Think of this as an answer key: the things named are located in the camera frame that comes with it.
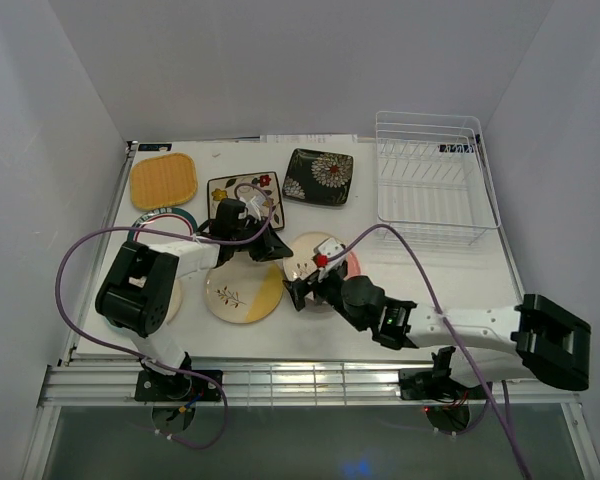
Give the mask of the pink cream round plate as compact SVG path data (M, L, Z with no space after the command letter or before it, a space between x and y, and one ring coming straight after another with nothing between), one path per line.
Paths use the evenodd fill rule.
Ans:
M305 279L312 274L317 269L312 260L315 255L314 248L331 237L331 234L325 232L306 232L298 236L290 246L294 255L283 260L286 279Z

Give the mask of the yellow cream round plate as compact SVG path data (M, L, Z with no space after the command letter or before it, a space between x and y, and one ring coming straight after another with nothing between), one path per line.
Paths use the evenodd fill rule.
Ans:
M283 273L275 262L254 262L236 255L205 279L205 303L219 319L232 324L251 324L264 319L283 295Z

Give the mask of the cream floral square plate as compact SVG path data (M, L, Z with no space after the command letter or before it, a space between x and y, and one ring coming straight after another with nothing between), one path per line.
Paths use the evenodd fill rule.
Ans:
M273 211L271 227L281 231L285 227L285 214L277 174L274 171L238 174L210 179L207 182L208 217L214 219L220 202L261 194L270 200Z

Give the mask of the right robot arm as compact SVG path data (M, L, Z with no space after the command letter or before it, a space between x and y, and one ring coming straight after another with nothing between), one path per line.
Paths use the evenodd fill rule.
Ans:
M386 348L438 348L431 382L444 397L481 382L524 378L566 391L589 387L590 325L539 294L516 306L440 315L387 296L364 275L346 278L342 268L319 269L284 287L296 310L313 295Z

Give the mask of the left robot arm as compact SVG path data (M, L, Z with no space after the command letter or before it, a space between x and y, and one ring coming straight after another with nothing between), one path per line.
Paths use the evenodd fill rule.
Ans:
M293 251L278 236L271 213L254 213L241 200L220 202L216 216L190 240L150 246L129 240L120 247L96 295L95 310L131 340L143 369L170 399L192 387L189 355L166 325L176 280L223 266L235 253L254 262L289 258Z

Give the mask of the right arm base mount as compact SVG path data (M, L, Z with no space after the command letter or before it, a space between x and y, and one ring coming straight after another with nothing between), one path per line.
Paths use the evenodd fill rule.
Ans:
M451 360L457 348L441 348L432 353L433 365L429 369L415 372L408 369L398 371L398 384L402 400L432 400L446 404L458 404L466 400L486 400L480 384L463 386L451 379Z

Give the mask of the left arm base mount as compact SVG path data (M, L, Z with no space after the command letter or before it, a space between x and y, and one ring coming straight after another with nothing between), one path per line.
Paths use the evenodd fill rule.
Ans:
M183 402L197 398L203 402L221 400L211 381L182 374L164 375L143 369L137 377L133 399L137 402Z

